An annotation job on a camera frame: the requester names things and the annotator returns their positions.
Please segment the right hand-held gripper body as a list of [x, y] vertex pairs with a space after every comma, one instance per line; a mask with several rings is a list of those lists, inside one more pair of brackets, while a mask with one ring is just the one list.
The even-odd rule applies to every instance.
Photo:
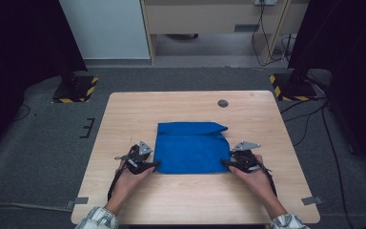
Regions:
[[233, 146], [231, 157], [234, 159], [232, 165], [244, 173], [252, 173], [261, 168], [261, 163], [256, 159], [252, 149], [259, 148], [260, 144], [248, 141], [240, 141]]

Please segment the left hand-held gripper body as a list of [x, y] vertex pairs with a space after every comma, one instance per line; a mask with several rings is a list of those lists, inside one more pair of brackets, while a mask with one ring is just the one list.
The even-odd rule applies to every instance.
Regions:
[[153, 149], [141, 140], [138, 144], [132, 145], [126, 155], [117, 156], [116, 160], [124, 160], [127, 168], [134, 174], [138, 175], [144, 172], [144, 161], [147, 162]]

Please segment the blue towel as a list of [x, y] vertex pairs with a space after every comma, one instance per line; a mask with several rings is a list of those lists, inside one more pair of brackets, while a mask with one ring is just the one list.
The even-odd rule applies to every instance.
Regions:
[[226, 126], [215, 122], [159, 123], [153, 160], [167, 175], [226, 173], [222, 159], [230, 159], [230, 146], [222, 134]]

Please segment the person's left hand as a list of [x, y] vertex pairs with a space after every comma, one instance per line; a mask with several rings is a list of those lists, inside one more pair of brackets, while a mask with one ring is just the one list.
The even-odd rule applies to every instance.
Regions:
[[118, 202], [125, 201], [135, 188], [139, 186], [152, 172], [154, 168], [149, 168], [141, 174], [133, 174], [129, 169], [124, 170], [118, 180], [115, 182], [115, 186], [112, 191], [111, 200]]

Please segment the person's right hand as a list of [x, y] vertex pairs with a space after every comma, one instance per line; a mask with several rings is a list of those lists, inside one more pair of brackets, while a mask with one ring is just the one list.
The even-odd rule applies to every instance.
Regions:
[[230, 166], [229, 170], [245, 183], [245, 185], [261, 200], [266, 208], [274, 209], [280, 206], [268, 177], [261, 169], [257, 169], [252, 173], [244, 173], [238, 168]]

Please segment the grey tape piece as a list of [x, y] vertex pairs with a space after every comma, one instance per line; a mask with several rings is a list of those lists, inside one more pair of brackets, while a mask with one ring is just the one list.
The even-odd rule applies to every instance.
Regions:
[[304, 205], [311, 205], [311, 204], [318, 205], [324, 202], [323, 198], [321, 197], [307, 197], [303, 198], [301, 201]]
[[87, 197], [75, 198], [74, 200], [68, 200], [66, 206], [68, 208], [73, 208], [77, 204], [87, 204], [89, 199]]

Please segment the black stand with striped base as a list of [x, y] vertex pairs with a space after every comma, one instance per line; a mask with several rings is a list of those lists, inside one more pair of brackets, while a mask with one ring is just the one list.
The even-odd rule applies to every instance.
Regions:
[[274, 94], [280, 101], [307, 101], [316, 98], [316, 92], [305, 71], [293, 70], [269, 76]]
[[77, 76], [74, 72], [64, 72], [61, 75], [61, 83], [52, 96], [52, 102], [87, 102], [94, 92], [97, 81], [97, 76]]

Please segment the grey desk vent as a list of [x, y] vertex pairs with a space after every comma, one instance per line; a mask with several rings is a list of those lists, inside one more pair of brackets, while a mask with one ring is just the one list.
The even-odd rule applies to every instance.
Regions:
[[235, 32], [246, 32], [246, 31], [258, 31], [259, 25], [258, 24], [235, 24], [234, 31]]

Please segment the white cabinet panel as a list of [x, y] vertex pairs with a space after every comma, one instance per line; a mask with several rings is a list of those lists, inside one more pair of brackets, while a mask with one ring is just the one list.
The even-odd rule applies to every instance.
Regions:
[[140, 0], [59, 0], [84, 59], [149, 59]]

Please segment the wooden desk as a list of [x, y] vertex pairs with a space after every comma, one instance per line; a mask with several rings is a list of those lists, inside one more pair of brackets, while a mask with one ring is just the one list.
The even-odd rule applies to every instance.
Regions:
[[253, 43], [265, 63], [273, 59], [276, 42], [296, 34], [310, 0], [278, 0], [256, 6], [254, 0], [140, 0], [150, 55], [160, 34], [234, 33], [235, 24], [258, 24]]

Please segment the black curtain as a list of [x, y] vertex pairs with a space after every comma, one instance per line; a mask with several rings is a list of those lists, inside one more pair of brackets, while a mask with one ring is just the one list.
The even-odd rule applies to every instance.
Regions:
[[310, 0], [290, 68], [331, 73], [331, 106], [353, 151], [366, 158], [366, 0]]
[[0, 0], [0, 137], [29, 86], [85, 69], [59, 0]]

